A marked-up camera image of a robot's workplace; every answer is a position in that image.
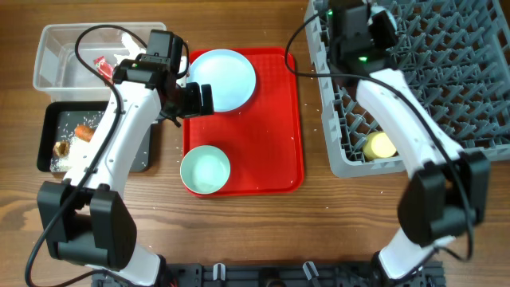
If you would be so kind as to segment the red snack wrapper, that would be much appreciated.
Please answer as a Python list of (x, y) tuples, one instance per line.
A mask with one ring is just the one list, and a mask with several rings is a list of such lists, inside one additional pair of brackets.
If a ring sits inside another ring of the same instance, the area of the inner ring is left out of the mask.
[(98, 73), (112, 83), (114, 68), (107, 62), (106, 58), (104, 56), (98, 57), (93, 62)]

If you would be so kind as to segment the pale green bowl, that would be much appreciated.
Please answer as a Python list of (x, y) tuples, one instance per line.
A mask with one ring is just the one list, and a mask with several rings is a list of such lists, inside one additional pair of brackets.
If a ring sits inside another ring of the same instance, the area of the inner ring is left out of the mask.
[(230, 160), (224, 151), (202, 145), (188, 151), (180, 166), (184, 186), (198, 195), (211, 195), (221, 190), (230, 178)]

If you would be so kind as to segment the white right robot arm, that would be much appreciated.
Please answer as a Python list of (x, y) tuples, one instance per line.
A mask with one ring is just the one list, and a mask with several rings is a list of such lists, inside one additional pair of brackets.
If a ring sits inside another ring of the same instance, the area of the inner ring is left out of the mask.
[(468, 153), (437, 125), (411, 92), (388, 50), (397, 44), (392, 17), (364, 1), (338, 2), (326, 9), (328, 66), (338, 85), (378, 122), (402, 157), (410, 178), (398, 204), (400, 228), (374, 257), (374, 279), (396, 285), (414, 276), (455, 238), (468, 239), (485, 219), (491, 164)]

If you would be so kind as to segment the yellow plastic cup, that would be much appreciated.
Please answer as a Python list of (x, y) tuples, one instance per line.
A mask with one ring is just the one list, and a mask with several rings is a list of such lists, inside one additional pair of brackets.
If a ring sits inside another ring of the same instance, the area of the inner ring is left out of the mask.
[(396, 147), (385, 132), (372, 132), (367, 135), (363, 154), (367, 160), (386, 159), (397, 153)]

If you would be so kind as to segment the white tissue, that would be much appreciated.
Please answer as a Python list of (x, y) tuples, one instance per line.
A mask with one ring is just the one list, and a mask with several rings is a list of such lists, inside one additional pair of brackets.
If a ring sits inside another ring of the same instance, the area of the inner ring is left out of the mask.
[(115, 54), (117, 64), (119, 65), (123, 60), (129, 59), (134, 60), (140, 54), (146, 53), (145, 48), (140, 48), (138, 44), (135, 43), (132, 36), (126, 32), (122, 33), (121, 43), (128, 51), (128, 55), (119, 55)]

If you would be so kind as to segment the orange carrot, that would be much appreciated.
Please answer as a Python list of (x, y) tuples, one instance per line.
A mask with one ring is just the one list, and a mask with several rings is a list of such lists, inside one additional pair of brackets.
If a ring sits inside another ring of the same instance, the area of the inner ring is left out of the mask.
[(86, 125), (78, 125), (74, 132), (77, 138), (89, 143), (94, 136), (95, 130)]

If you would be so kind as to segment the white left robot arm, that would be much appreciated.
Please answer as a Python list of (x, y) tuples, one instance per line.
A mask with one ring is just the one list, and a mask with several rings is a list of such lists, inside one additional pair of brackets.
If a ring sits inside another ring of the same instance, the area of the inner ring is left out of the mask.
[(179, 85), (189, 68), (184, 40), (152, 30), (144, 52), (123, 60), (106, 84), (111, 97), (88, 150), (59, 183), (44, 182), (37, 194), (43, 232), (33, 251), (46, 246), (52, 258), (87, 265), (128, 286), (175, 284), (163, 256), (137, 242), (136, 224), (123, 192), (139, 146), (157, 119), (178, 124), (214, 111), (209, 85)]

